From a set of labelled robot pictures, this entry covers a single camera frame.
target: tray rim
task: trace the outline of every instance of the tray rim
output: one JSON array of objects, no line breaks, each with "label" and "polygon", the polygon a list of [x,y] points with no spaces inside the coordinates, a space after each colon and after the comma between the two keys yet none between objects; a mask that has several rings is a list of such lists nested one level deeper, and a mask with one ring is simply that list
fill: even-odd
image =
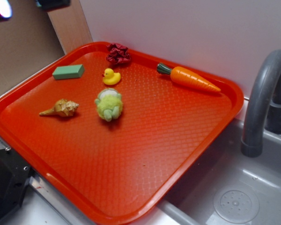
[{"label": "tray rim", "polygon": [[[56,66],[66,66],[71,63],[71,59],[79,56],[83,56],[90,52],[100,51],[108,53],[106,50],[106,45],[108,45],[108,42],[93,42],[90,44],[83,45],[69,54],[61,57],[56,62],[52,63],[51,65],[45,67],[43,70],[39,71],[35,75],[33,75],[31,78],[27,79],[23,83],[21,83],[19,86],[12,89],[10,92],[6,93],[5,95],[0,97],[0,112],[4,110],[4,108],[14,102],[16,99],[20,98],[25,93],[32,90],[34,87],[36,87],[39,82],[43,82],[44,80],[51,77],[51,71],[53,72]],[[163,60],[158,57],[154,57],[151,55],[147,55],[138,51],[134,51],[129,49],[129,53],[133,55],[132,59],[134,60],[144,60],[146,65],[148,65],[149,68],[156,68],[157,64],[159,62],[163,62],[167,64],[170,67],[175,66],[181,66],[177,63]],[[119,224],[125,224],[132,222],[139,217],[143,216],[144,214],[148,213],[150,209],[152,209],[166,194],[166,192],[172,187],[178,179],[187,171],[189,167],[192,166],[194,161],[205,151],[205,149],[212,143],[212,141],[225,129],[225,127],[233,120],[233,118],[237,115],[237,113],[241,110],[244,102],[244,95],[242,90],[232,81],[218,77],[197,69],[193,69],[190,67],[185,67],[187,69],[190,69],[196,73],[199,73],[202,77],[211,80],[215,83],[223,83],[227,85],[227,89],[225,90],[225,95],[228,96],[228,98],[231,100],[232,108],[227,113],[226,117],[219,122],[216,127],[209,133],[208,136],[212,136],[213,138],[204,139],[204,141],[197,147],[197,148],[203,148],[204,150],[201,151],[194,151],[183,163],[182,165],[169,177],[169,179],[165,182],[169,184],[165,187],[165,185],[161,186],[158,191],[142,206],[140,209],[136,212],[132,212],[129,214],[126,214],[125,216],[120,217],[110,217],[106,216],[103,217],[102,213],[97,207],[91,206],[89,203],[89,200],[87,200],[84,196],[82,196],[77,191],[72,190],[70,184],[67,184],[67,181],[60,177],[58,174],[55,173],[55,171],[50,168],[47,163],[42,162],[41,158],[38,158],[38,156],[30,151],[30,149],[23,143],[20,138],[15,137],[11,132],[8,130],[5,130],[4,127],[0,125],[0,136],[4,141],[7,143],[12,143],[12,147],[14,149],[22,149],[23,153],[26,153],[25,155],[20,153],[22,157],[24,157],[33,167],[39,168],[40,166],[46,170],[46,174],[41,174],[46,178],[52,185],[54,185],[65,197],[67,197],[74,205],[76,205],[84,214],[86,214],[91,220],[94,222],[98,222],[101,224],[107,224],[107,225],[119,225]]]}]

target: yellow rubber duck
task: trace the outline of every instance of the yellow rubber duck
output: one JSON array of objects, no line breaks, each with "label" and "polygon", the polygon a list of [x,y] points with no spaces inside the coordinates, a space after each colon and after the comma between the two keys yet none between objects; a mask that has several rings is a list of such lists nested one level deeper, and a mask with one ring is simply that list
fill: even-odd
[{"label": "yellow rubber duck", "polygon": [[120,73],[114,73],[112,69],[106,69],[103,74],[103,83],[106,85],[115,85],[121,80]]}]

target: red crumpled cloth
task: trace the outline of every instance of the red crumpled cloth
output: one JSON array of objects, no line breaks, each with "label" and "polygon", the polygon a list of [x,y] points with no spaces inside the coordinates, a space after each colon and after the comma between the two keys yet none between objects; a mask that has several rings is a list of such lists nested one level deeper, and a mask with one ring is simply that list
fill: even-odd
[{"label": "red crumpled cloth", "polygon": [[106,60],[113,65],[130,62],[130,54],[127,52],[128,48],[118,43],[111,43],[106,46],[110,54],[107,55]]}]

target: brown cardboard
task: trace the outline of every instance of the brown cardboard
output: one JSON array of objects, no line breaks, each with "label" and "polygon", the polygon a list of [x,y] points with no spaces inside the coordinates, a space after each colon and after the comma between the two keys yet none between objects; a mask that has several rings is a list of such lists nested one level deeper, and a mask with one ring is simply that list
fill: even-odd
[{"label": "brown cardboard", "polygon": [[9,0],[0,22],[0,95],[64,55],[48,14],[35,1]]}]

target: green sponge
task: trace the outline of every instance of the green sponge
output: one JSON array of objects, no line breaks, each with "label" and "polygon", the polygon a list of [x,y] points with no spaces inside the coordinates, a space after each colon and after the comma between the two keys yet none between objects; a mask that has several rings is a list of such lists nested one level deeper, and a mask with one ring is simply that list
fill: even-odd
[{"label": "green sponge", "polygon": [[84,67],[82,64],[73,66],[57,67],[53,72],[53,77],[55,80],[70,79],[70,78],[80,78],[84,72]]}]

